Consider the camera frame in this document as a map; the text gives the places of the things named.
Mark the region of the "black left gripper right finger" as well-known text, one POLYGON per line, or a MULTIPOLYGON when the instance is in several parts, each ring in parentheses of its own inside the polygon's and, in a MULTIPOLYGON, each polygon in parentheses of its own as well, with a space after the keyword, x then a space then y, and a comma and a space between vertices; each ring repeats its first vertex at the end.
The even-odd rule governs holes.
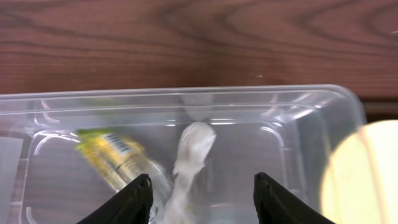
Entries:
POLYGON ((271 176, 254 176, 254 205, 260 224, 333 224, 271 176))

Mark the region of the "white wrapper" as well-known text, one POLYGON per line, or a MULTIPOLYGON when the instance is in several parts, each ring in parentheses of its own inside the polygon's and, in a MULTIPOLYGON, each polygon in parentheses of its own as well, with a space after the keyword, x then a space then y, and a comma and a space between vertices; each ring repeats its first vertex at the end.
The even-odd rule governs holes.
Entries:
POLYGON ((206 157, 215 139, 214 129, 206 123, 195 122, 183 130, 173 169, 174 187, 158 223, 194 222, 188 209, 190 191, 196 175, 205 167, 206 157))

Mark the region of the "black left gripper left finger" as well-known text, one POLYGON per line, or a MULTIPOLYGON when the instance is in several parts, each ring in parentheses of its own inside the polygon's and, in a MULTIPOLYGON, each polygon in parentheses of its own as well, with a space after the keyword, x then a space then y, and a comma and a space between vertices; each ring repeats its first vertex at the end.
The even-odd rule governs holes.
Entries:
POLYGON ((153 201, 152 181, 141 174, 78 224, 148 224, 153 201))

